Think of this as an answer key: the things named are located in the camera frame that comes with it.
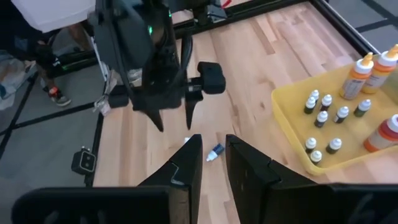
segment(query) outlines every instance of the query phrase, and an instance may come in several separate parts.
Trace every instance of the yellow tray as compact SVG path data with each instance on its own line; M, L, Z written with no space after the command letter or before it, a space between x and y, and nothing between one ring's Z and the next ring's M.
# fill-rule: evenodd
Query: yellow tray
M373 95L360 93L354 100L348 101L339 96L349 70L353 65L347 65L323 75L308 78L293 85L283 86L272 92L272 107L274 116L289 139L294 151L298 154L307 172L320 175L326 171L341 168L354 162L380 155L398 149L398 146L370 153L363 147L363 141L388 117L398 113L398 71L390 75L384 86ZM303 112L305 102L313 90L319 90L320 99L326 94L333 97L333 103L328 110L329 118L324 127L316 128L314 121L319 113L319 104L310 115ZM358 103L371 99L371 109L362 117L353 116ZM333 122L337 109L348 106L349 116L341 124ZM322 152L322 161L313 165L305 152L304 144L307 138L317 140L317 148ZM325 148L333 138L340 138L343 146L334 155Z

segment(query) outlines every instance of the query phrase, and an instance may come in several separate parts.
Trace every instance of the white cloth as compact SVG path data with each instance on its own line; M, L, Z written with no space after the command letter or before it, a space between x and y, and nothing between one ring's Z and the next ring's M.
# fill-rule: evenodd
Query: white cloth
M42 32L60 29L87 19L95 0L12 0L25 20Z
M6 89L6 95L0 98L0 111L12 107L14 104L15 92L37 71L36 67L32 65L29 72L25 73L24 63L13 58L0 62L0 73L6 69L7 65L11 66L11 69L0 83L0 85Z

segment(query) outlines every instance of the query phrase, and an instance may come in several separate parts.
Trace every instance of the white bottle cap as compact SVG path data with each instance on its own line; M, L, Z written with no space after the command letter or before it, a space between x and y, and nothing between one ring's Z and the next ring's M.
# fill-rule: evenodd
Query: white bottle cap
M381 64L382 66L386 66L386 67L395 66L398 61L398 55L396 55L393 58L389 58L389 57L387 57L387 54L388 54L388 51L383 52L380 55L379 60L377 62L379 62L379 64Z
M317 140L315 138L308 138L305 141L305 147L307 149L315 149L316 146L317 146Z
M312 93L310 94L310 97L314 97L315 100L319 99L319 91L318 90L314 90L312 91Z
M394 114L388 121L388 127L395 133L398 133L398 114Z
M367 100L364 100L364 101L362 101L359 105L358 105L358 108L361 110L361 111L367 111L367 110L369 110L370 108L371 108L371 100L369 100L369 99L367 99Z
M341 142L340 138L335 138L333 140L330 141L329 143L329 147L333 150L338 150L339 148L341 148L341 145L343 143Z
M213 161L214 159L216 159L218 157L217 153L215 153L214 151L210 151L209 154L207 155L206 161Z
M337 116L339 118L345 118L345 117L348 116L348 113L349 113L348 107L347 106L343 106L337 111Z
M326 96L324 96L324 97L322 98L322 105L323 105L323 106L329 106L329 105L331 105L331 100L332 100L331 95L327 94Z
M321 161L321 159L322 159L322 152L320 152L320 151L318 151L318 150L311 152L311 154L310 154L310 159L311 159L311 161L313 161L313 162L319 162L319 161Z
M317 120L319 121L319 122L325 122L326 120L328 119L328 112L326 112L326 111L321 111L321 112L319 112L318 113L318 116L317 116Z
M369 74L369 72L371 72L371 70L374 66L374 62L369 62L368 65L362 65L362 61L363 61L363 58L356 61L354 70L355 70L355 72L357 72L359 74L367 75L367 74Z
M315 107L315 98L313 96L311 96L307 102L305 103L305 106L307 108L314 108Z

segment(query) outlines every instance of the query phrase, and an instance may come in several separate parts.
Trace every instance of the small blue vial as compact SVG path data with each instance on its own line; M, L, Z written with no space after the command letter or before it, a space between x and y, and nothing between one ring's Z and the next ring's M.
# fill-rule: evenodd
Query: small blue vial
M218 144L216 147L214 147L213 150L207 155L206 161L213 161L216 159L223 151L225 150L224 146L221 144Z

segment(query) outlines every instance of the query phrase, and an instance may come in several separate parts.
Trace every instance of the orange cap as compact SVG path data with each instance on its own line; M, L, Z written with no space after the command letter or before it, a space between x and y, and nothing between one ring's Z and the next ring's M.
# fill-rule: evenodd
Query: orange cap
M395 44L387 53L386 57L387 58L395 58L396 55L398 54L398 44Z
M361 62L361 65L363 65L363 66L368 66L371 62L372 62L372 59L373 59L373 53L372 52L369 52L364 58L363 58L363 60L362 60L362 62Z

